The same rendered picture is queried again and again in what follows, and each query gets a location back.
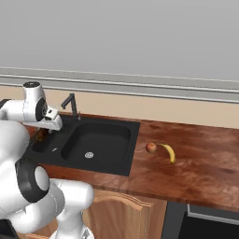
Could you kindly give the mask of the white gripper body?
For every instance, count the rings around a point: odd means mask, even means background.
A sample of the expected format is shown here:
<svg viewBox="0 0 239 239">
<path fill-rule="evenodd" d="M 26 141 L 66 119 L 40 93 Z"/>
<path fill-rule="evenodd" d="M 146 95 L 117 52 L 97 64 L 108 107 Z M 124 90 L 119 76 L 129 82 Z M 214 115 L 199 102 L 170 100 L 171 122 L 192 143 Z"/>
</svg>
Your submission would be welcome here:
<svg viewBox="0 0 239 239">
<path fill-rule="evenodd" d="M 63 127 L 63 122 L 62 122 L 61 117 L 59 115 L 57 115 L 54 120 L 43 119 L 38 122 L 29 122 L 28 125 L 38 127 L 38 128 L 60 131 Z"/>
</svg>

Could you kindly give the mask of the black sink tap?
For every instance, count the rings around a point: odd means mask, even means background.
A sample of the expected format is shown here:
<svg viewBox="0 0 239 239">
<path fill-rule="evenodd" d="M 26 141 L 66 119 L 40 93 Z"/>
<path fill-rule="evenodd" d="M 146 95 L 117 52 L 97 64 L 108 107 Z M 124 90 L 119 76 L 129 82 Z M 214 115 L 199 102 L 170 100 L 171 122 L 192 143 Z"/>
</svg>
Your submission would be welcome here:
<svg viewBox="0 0 239 239">
<path fill-rule="evenodd" d="M 80 113 L 77 111 L 76 98 L 73 93 L 70 93 L 69 96 L 61 103 L 62 109 L 66 109 L 67 105 L 71 105 L 72 115 L 77 119 L 81 120 Z"/>
</svg>

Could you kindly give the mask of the black kitchen sink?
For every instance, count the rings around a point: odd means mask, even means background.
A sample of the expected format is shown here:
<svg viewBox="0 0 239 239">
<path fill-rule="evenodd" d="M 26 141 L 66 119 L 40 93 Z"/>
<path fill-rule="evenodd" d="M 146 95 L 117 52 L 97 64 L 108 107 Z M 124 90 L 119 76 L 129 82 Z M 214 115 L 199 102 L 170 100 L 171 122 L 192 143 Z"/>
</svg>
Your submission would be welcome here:
<svg viewBox="0 0 239 239">
<path fill-rule="evenodd" d="M 41 141 L 32 139 L 25 156 L 43 164 L 128 176 L 140 123 L 61 115 L 63 127 Z"/>
</svg>

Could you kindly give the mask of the brown object behind gripper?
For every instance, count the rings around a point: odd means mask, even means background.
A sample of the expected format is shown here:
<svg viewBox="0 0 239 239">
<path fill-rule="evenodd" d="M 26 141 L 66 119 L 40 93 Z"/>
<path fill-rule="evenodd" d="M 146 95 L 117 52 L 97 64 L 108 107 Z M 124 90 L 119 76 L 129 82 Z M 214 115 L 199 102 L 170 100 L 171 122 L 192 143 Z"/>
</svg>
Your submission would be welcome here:
<svg viewBox="0 0 239 239">
<path fill-rule="evenodd" d="M 42 142 L 47 137 L 48 133 L 48 129 L 40 128 L 35 135 L 35 141 Z"/>
</svg>

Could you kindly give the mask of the red apple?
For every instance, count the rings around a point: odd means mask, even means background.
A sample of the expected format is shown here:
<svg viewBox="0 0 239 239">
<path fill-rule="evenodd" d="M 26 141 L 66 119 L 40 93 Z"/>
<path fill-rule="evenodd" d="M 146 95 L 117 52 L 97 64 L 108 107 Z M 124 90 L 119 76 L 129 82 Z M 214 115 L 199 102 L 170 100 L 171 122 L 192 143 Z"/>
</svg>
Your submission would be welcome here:
<svg viewBox="0 0 239 239">
<path fill-rule="evenodd" d="M 157 146 L 154 143 L 146 144 L 146 151 L 150 154 L 155 153 L 157 150 Z"/>
</svg>

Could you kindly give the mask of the wooden cupboard door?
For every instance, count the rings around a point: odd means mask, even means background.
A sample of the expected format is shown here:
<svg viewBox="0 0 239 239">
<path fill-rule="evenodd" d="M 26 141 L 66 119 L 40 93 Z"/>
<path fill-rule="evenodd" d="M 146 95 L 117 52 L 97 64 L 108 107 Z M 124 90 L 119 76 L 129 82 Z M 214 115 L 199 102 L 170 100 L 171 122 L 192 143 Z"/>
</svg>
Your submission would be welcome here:
<svg viewBox="0 0 239 239">
<path fill-rule="evenodd" d="M 95 239 L 161 239 L 165 200 L 95 190 L 83 221 Z"/>
</svg>

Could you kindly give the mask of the yellow banana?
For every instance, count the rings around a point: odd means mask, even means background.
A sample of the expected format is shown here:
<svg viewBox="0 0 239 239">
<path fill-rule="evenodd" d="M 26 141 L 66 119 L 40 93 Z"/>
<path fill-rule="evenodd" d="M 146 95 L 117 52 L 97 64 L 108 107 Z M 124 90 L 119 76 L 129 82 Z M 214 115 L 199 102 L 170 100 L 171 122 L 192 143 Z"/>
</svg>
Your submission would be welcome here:
<svg viewBox="0 0 239 239">
<path fill-rule="evenodd" d="M 175 155 L 174 150 L 169 145 L 161 144 L 161 146 L 164 147 L 167 150 L 167 152 L 170 156 L 170 163 L 175 163 L 176 162 L 176 155 Z"/>
</svg>

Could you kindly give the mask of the black dishwasher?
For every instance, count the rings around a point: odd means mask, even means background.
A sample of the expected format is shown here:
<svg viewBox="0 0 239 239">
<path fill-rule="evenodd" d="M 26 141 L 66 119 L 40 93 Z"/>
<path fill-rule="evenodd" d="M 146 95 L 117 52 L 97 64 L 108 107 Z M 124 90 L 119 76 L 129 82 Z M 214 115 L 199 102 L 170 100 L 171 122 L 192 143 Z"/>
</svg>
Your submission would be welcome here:
<svg viewBox="0 0 239 239">
<path fill-rule="evenodd" d="M 188 204 L 178 239 L 239 239 L 239 213 Z"/>
</svg>

